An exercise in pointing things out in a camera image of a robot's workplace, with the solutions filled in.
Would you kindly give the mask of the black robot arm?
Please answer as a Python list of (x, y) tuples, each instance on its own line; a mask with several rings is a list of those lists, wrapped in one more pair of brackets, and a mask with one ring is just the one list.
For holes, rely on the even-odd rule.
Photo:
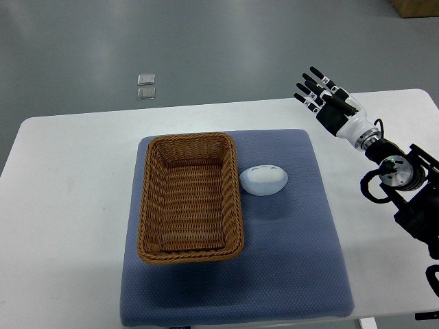
[(314, 66), (297, 83), (295, 98), (332, 136), (348, 141), (374, 163), (359, 181), (362, 195), (374, 204), (393, 204), (394, 222), (413, 238), (429, 260), (409, 252), (406, 263), (425, 277), (438, 295), (438, 160), (418, 145), (403, 151), (385, 135), (381, 118), (372, 119), (356, 97)]

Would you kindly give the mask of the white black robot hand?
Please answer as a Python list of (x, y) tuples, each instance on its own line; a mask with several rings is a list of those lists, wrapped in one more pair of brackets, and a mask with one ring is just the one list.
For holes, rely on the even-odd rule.
[(365, 151), (381, 138), (381, 132), (367, 119), (364, 107), (351, 94), (339, 88), (333, 80), (311, 66), (309, 70), (316, 76), (302, 74), (305, 84), (296, 87), (313, 101), (324, 102), (320, 107), (308, 98), (294, 93), (294, 98), (311, 112), (318, 112), (318, 122), (335, 137), (346, 139), (356, 150)]

